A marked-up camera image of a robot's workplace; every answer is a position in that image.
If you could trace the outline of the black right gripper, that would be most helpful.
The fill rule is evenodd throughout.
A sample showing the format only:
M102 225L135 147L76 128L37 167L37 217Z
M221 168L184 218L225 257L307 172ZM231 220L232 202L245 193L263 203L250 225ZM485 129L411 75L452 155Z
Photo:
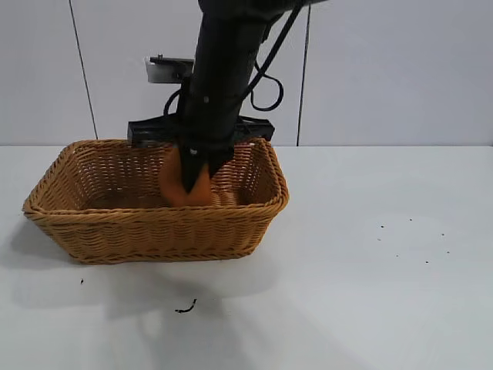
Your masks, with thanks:
M128 145L135 148L185 145L179 148L179 158L186 193L192 191L202 175L210 180L234 158L230 147L254 138L271 141L275 132L267 119L233 118L229 113L188 114L189 85L190 78L186 77L166 101L160 116L128 122L126 138Z

